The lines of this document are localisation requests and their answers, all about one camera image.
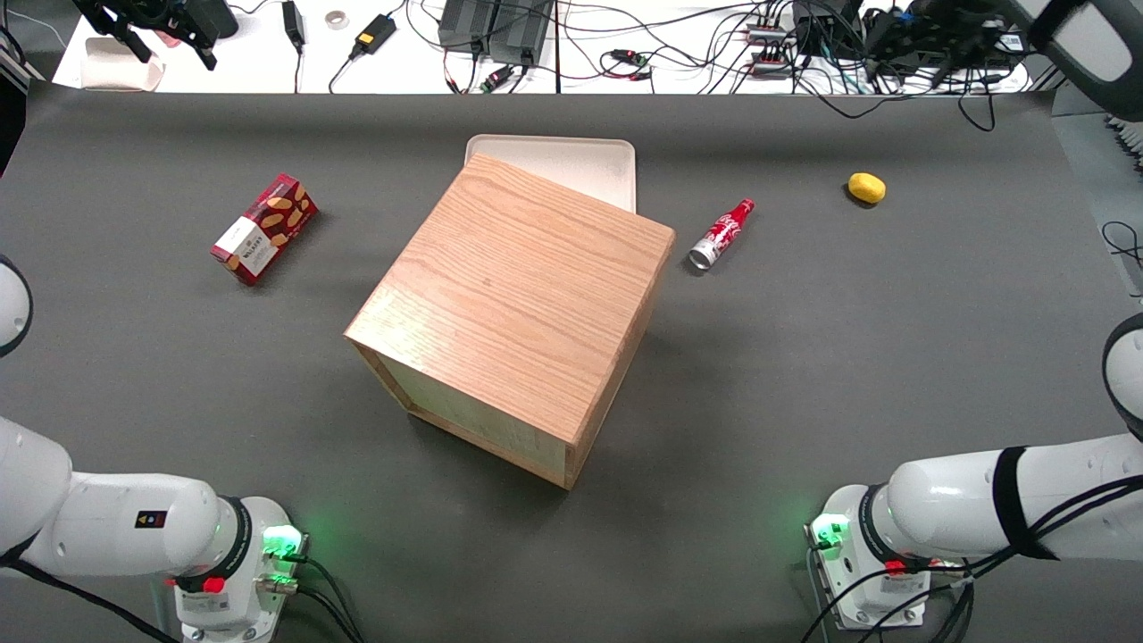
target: red light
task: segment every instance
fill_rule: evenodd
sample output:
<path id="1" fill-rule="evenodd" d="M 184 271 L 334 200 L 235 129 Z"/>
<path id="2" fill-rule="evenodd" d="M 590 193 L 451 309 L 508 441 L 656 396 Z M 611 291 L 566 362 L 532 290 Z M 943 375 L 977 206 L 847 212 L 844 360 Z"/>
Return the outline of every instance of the red light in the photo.
<path id="1" fill-rule="evenodd" d="M 202 592 L 207 594 L 218 594 L 226 585 L 226 579 L 213 576 L 202 581 Z"/>

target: wooden cube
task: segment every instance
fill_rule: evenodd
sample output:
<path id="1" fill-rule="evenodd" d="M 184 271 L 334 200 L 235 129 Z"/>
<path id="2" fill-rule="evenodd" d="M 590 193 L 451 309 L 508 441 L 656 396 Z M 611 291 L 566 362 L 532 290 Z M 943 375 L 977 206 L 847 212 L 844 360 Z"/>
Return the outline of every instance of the wooden cube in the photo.
<path id="1" fill-rule="evenodd" d="M 665 225 L 478 154 L 345 338 L 409 413 L 572 489 L 673 243 Z"/>

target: gray table surface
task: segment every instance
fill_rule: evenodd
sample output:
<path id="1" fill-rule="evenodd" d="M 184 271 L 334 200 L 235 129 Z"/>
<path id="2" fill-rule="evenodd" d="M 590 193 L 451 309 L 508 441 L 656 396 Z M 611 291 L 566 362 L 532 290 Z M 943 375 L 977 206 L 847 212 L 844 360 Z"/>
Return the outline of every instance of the gray table surface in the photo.
<path id="1" fill-rule="evenodd" d="M 810 97 L 513 98 L 39 88 L 0 180 L 0 250 L 37 296 L 0 410 L 79 471 L 281 501 L 376 642 L 797 641 L 801 524 L 836 488 L 1121 431 L 1100 355 L 1133 306 L 1044 101 L 998 98 L 983 134 L 942 99 L 849 121 Z M 680 260 L 759 202 L 709 274 L 672 265 L 570 493 L 406 417 L 341 338 L 487 131 L 634 143 Z M 855 170 L 888 182 L 876 209 L 842 194 Z M 279 171 L 322 214 L 246 288 L 208 249 Z M 1138 641 L 1138 571 L 1014 561 L 967 641 Z M 82 585 L 150 612 L 142 579 Z M 5 643 L 143 640 L 0 593 Z M 279 640 L 338 634 L 296 600 Z"/>

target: red snack box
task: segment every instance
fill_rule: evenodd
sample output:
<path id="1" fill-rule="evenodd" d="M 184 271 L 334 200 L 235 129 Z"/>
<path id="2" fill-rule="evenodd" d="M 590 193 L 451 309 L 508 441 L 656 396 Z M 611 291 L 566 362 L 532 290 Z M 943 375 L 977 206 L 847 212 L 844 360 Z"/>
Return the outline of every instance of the red snack box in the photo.
<path id="1" fill-rule="evenodd" d="M 318 212 L 297 178 L 279 174 L 265 192 L 215 241 L 210 254 L 253 286 Z"/>

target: roll of tape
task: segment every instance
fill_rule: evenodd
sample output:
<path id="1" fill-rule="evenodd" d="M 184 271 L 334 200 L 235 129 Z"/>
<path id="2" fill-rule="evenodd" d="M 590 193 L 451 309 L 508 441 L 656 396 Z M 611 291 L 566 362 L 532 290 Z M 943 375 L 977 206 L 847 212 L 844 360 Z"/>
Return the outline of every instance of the roll of tape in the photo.
<path id="1" fill-rule="evenodd" d="M 349 26 L 350 18 L 345 11 L 329 11 L 326 14 L 326 26 L 334 31 L 339 31 Z"/>

